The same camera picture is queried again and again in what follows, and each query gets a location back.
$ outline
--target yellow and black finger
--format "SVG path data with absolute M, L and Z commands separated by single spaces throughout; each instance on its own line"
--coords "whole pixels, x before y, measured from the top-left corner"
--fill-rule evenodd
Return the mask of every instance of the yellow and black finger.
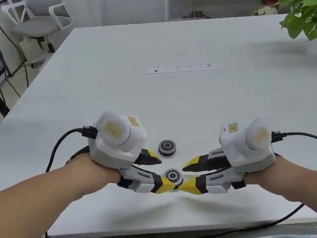
M 162 161 L 152 150 L 144 148 L 141 150 L 140 155 L 134 162 L 135 165 L 158 165 L 161 163 Z
M 224 155 L 212 157 L 209 159 L 209 155 L 201 155 L 192 159 L 187 165 L 183 167 L 185 172 L 200 172 L 200 171 L 211 171 L 218 169 L 227 169 L 231 165 Z
M 178 189 L 196 195 L 208 193 L 208 190 L 206 189 L 206 175 L 192 178 L 180 185 Z
M 183 171 L 200 172 L 200 171 L 208 170 L 204 166 L 204 163 L 206 163 L 207 161 L 208 161 L 208 154 L 197 156 L 183 167 Z
M 164 178 L 152 172 L 151 174 L 153 175 L 154 180 L 154 188 L 151 190 L 152 193 L 161 194 L 164 192 L 172 191 L 175 188 L 175 185 L 167 178 Z

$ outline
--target white motor housing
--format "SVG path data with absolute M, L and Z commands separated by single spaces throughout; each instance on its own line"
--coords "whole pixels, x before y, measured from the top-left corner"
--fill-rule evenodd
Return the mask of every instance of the white motor housing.
M 98 130 L 97 137 L 88 139 L 92 159 L 108 168 L 130 168 L 146 139 L 146 131 L 138 120 L 107 111 L 94 126 Z

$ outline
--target chair leg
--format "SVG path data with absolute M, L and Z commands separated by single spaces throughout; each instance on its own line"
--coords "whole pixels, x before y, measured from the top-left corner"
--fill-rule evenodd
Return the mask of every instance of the chair leg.
M 48 43 L 48 48 L 49 48 L 50 53 L 55 53 L 55 49 L 54 49 L 53 44 L 48 40 L 47 37 L 45 37 L 45 39 L 46 39 L 46 41 Z

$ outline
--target leaf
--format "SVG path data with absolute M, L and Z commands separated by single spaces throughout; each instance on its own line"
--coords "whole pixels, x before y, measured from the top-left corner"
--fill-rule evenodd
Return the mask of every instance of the leaf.
M 295 39 L 302 32 L 305 21 L 300 17 L 293 17 L 287 25 L 287 31 L 290 38 Z
M 310 16 L 314 10 L 315 10 L 315 6 L 306 6 L 302 8 L 302 17 L 306 18 L 308 16 Z
M 287 14 L 287 16 L 284 18 L 284 21 L 281 21 L 279 24 L 280 24 L 282 27 L 287 28 L 289 22 L 290 22 L 292 19 L 294 19 L 294 18 L 296 18 L 295 13 L 294 13 L 294 12 L 291 12 L 291 13 Z
M 303 0 L 303 6 L 317 5 L 317 0 Z
M 308 37 L 308 34 L 312 31 L 312 29 L 315 27 L 315 24 L 313 22 L 308 22 L 304 25 L 304 33 Z
M 317 38 L 317 28 L 315 28 L 314 30 L 312 30 L 309 34 L 308 34 L 308 39 L 310 41 L 314 40 Z

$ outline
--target white table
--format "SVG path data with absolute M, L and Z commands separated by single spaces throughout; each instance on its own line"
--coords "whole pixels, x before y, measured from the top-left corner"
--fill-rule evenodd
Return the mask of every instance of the white table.
M 69 129 L 113 109 L 138 116 L 147 148 L 172 139 L 177 152 L 152 170 L 181 168 L 219 147 L 223 122 L 266 119 L 272 130 L 317 134 L 317 63 L 304 36 L 291 40 L 283 16 L 75 29 L 0 124 L 0 189 L 42 173 Z M 157 65 L 211 62 L 219 70 L 148 75 Z M 67 138 L 53 168 L 87 144 Z M 317 141 L 290 137 L 276 152 L 317 169 Z M 110 236 L 255 225 L 297 207 L 258 186 L 202 196 L 138 194 L 116 185 L 71 204 L 51 236 Z M 288 223 L 317 221 L 308 208 Z

